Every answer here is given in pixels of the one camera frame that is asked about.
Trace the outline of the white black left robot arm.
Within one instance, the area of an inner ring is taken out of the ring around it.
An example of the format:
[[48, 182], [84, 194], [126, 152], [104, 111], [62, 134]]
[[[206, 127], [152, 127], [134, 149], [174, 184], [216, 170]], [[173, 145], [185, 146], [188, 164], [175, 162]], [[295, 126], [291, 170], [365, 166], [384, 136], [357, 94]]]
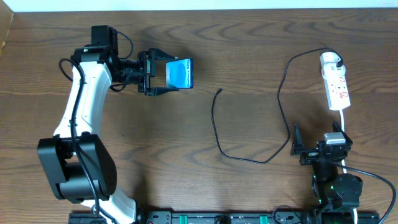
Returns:
[[91, 42], [74, 51], [72, 88], [63, 118], [51, 138], [41, 139], [37, 153], [54, 196], [79, 203], [88, 213], [74, 212], [70, 223], [147, 223], [146, 213], [117, 185], [117, 170], [99, 132], [108, 91], [120, 92], [135, 84], [140, 93], [159, 96], [163, 87], [152, 87], [156, 63], [176, 57], [151, 48], [138, 58], [120, 57], [119, 31], [93, 26]]

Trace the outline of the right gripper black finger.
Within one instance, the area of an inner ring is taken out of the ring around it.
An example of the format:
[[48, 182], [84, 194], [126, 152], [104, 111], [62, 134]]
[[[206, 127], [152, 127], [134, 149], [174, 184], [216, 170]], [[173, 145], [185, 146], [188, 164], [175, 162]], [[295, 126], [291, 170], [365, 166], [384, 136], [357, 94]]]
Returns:
[[334, 121], [332, 123], [332, 128], [334, 133], [343, 133], [342, 127], [339, 125], [339, 122]]
[[303, 139], [299, 130], [298, 125], [294, 126], [294, 138], [292, 142], [292, 147], [290, 150], [291, 156], [299, 156], [304, 151]]

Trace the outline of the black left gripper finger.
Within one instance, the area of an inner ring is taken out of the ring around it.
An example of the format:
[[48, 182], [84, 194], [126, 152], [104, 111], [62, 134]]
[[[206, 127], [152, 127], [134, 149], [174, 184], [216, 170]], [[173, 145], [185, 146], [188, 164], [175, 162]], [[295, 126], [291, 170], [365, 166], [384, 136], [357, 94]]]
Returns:
[[169, 55], [160, 49], [155, 49], [155, 59], [156, 60], [165, 60], [165, 61], [175, 61], [178, 60], [178, 57]]
[[166, 88], [166, 87], [153, 87], [147, 89], [146, 96], [160, 96], [171, 91], [178, 91], [178, 89]]

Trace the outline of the white power strip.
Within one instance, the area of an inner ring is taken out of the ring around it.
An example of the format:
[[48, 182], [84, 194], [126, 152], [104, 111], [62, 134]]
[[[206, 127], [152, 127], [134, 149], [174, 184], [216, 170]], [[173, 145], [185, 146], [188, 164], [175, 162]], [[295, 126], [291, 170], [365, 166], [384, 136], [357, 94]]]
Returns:
[[321, 73], [329, 109], [340, 111], [351, 106], [345, 66], [337, 67], [334, 63], [326, 63], [322, 66]]

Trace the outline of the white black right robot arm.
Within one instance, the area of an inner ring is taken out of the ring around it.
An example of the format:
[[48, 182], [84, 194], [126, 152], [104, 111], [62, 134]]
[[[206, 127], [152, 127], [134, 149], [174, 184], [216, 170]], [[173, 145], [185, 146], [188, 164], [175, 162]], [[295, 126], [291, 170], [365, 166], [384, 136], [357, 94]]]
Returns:
[[312, 190], [320, 205], [300, 218], [302, 223], [353, 223], [348, 217], [359, 207], [363, 181], [360, 177], [339, 173], [340, 162], [348, 156], [353, 144], [338, 122], [332, 124], [333, 131], [324, 134], [324, 140], [315, 147], [305, 147], [299, 127], [294, 126], [294, 140], [290, 154], [299, 156], [301, 166], [312, 166]]

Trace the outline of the blue screen Galaxy smartphone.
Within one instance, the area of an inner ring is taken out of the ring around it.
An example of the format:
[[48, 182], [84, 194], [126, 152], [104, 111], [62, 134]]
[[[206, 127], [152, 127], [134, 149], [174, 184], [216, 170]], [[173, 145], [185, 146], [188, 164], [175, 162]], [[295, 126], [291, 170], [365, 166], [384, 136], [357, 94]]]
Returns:
[[184, 58], [167, 62], [165, 66], [165, 82], [167, 88], [191, 89], [193, 88], [193, 59]]

